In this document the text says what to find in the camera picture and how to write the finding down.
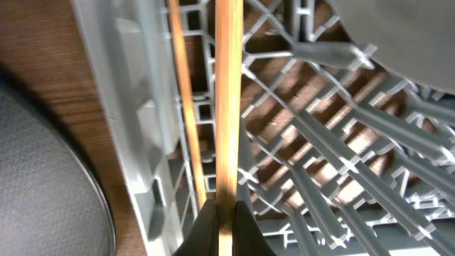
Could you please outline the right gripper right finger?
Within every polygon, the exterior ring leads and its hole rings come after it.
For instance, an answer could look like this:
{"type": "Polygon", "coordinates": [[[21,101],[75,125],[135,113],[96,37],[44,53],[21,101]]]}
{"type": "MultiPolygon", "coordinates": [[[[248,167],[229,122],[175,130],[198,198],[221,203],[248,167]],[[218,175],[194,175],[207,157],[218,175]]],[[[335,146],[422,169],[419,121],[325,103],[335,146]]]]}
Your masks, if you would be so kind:
{"type": "Polygon", "coordinates": [[[232,242],[234,256],[276,256],[244,201],[235,204],[232,242]]]}

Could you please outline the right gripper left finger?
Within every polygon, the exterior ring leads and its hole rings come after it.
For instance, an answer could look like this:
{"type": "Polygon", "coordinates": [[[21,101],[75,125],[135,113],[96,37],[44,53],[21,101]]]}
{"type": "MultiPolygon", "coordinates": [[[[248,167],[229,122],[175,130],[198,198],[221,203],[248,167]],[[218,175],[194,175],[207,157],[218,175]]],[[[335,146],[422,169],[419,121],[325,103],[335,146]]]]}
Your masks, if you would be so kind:
{"type": "Polygon", "coordinates": [[[188,236],[173,256],[217,256],[218,217],[217,206],[208,199],[201,208],[188,236]]]}

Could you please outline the wooden chopstick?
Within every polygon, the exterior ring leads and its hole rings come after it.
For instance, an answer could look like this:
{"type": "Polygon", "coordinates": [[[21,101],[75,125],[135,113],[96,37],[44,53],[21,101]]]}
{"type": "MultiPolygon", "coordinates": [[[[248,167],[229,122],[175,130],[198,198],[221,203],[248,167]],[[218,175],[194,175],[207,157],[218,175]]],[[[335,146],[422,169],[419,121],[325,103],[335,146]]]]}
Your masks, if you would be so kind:
{"type": "Polygon", "coordinates": [[[243,2],[215,2],[215,160],[218,254],[233,254],[242,76],[243,2]]]}
{"type": "Polygon", "coordinates": [[[200,155],[200,144],[198,139],[196,114],[193,104],[191,77],[188,66],[186,45],[183,38],[181,15],[179,12],[179,1],[168,0],[167,4],[171,20],[173,51],[178,73],[178,83],[180,85],[181,91],[183,116],[186,123],[188,147],[190,149],[191,154],[191,163],[193,167],[193,175],[196,185],[198,206],[199,208],[202,208],[205,201],[207,200],[207,197],[204,185],[203,166],[200,155]]]}

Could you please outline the grey ceramic plate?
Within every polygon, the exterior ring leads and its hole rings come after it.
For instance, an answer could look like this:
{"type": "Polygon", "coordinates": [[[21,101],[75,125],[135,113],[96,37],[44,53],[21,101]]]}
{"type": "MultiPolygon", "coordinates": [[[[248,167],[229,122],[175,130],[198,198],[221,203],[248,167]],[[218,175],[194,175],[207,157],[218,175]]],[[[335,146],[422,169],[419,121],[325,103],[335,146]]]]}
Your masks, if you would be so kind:
{"type": "Polygon", "coordinates": [[[335,0],[347,34],[390,72],[454,93],[454,0],[335,0]]]}

